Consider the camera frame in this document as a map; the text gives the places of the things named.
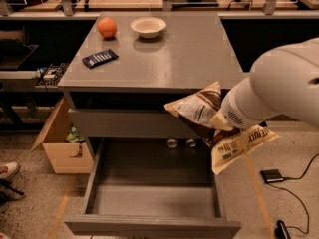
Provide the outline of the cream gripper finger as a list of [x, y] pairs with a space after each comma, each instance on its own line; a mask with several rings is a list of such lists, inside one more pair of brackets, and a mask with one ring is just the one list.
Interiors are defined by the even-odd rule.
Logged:
[[216, 129], [223, 130], [223, 131], [233, 130], [233, 126], [228, 122], [228, 120], [225, 118], [225, 116], [221, 112], [216, 113], [212, 117], [210, 122]]

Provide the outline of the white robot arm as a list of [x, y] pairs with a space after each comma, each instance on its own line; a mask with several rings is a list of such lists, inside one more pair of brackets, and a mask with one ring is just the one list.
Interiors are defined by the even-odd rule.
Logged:
[[221, 130], [247, 129], [278, 115], [319, 127], [319, 38], [261, 55], [211, 123]]

